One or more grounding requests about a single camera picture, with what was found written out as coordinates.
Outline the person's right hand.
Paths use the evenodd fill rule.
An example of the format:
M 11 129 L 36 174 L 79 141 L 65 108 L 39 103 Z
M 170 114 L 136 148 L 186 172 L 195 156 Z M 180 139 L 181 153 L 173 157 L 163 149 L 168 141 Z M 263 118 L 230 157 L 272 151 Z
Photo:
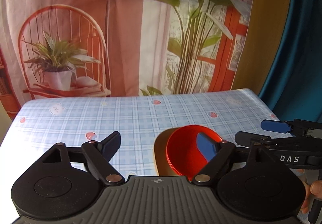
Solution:
M 322 181 L 316 180 L 315 182 L 312 182 L 311 185 L 308 185 L 305 182 L 303 182 L 303 184 L 306 190 L 306 196 L 304 199 L 304 203 L 301 206 L 301 212 L 303 214 L 306 214 L 309 211 L 310 196 L 312 195 L 318 199 L 321 199 L 322 197 Z

